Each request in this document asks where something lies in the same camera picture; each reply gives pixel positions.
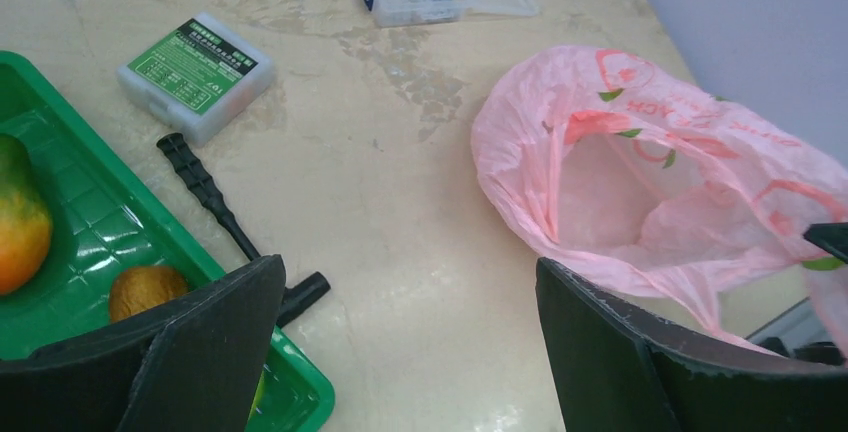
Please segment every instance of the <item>mango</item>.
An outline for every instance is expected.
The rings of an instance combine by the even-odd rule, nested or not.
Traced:
[[[53,218],[35,183],[24,144],[0,133],[0,296],[29,282],[41,268]]]

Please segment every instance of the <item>table surface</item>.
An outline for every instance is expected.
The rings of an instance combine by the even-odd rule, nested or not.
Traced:
[[[646,0],[538,0],[533,18],[379,29],[361,0],[0,0],[29,58],[227,269],[244,258],[155,148],[115,69],[199,11],[277,81],[197,155],[264,253],[333,291],[284,329],[333,382],[328,431],[562,431],[535,256],[481,193],[471,122],[514,64],[616,47],[691,80]],[[804,295],[789,271],[723,298],[748,333]],[[667,300],[637,300],[693,326]]]

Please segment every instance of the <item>kiwi fruit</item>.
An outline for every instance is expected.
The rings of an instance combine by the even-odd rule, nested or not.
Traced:
[[[109,320],[126,319],[188,293],[188,283],[168,265],[130,267],[112,282]]]

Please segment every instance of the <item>green tray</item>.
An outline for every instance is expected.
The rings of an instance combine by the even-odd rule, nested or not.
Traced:
[[[225,274],[39,71],[7,51],[0,132],[29,149],[55,221],[41,270],[0,298],[0,359],[108,325],[109,288],[127,267],[168,263],[192,288]],[[150,153],[158,153],[154,144]],[[333,387],[276,327],[265,369],[265,395],[247,430],[318,430],[333,410]]]

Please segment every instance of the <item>pink plastic bag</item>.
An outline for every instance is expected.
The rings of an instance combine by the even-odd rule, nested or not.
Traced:
[[[807,227],[848,220],[848,173],[831,157],[617,50],[555,47],[517,65],[471,140],[480,186],[539,255],[671,298],[712,336],[763,352],[722,329],[718,293],[812,267],[828,256]],[[848,267],[804,274],[848,352]]]

